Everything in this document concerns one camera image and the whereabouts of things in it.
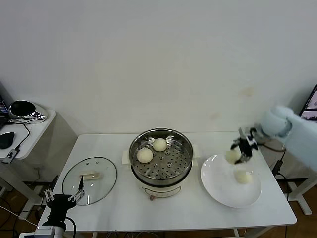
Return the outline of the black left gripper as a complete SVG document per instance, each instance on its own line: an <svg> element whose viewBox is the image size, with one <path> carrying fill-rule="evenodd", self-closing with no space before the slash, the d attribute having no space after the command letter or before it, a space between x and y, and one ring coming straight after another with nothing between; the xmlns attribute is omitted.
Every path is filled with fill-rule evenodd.
<svg viewBox="0 0 317 238"><path fill-rule="evenodd" d="M65 225L68 210L74 208L76 202L85 195L83 176L81 176L77 192L74 195L55 194L53 196L57 180L58 176L43 190L46 201L48 201L47 206L50 208L48 219L43 225Z"/></svg>

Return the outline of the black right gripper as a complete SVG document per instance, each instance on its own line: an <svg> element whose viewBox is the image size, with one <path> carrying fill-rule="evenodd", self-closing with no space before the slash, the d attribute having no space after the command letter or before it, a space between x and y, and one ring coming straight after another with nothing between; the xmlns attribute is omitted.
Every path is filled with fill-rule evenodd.
<svg viewBox="0 0 317 238"><path fill-rule="evenodd" d="M241 151L241 156L237 161L235 161L234 164L248 162L253 156L252 151L258 150L258 145L254 138L254 134L256 132L257 131L255 128L250 128L248 133L244 132L242 128L239 128L240 138L233 141L231 149L234 150L236 148L239 148Z"/></svg>

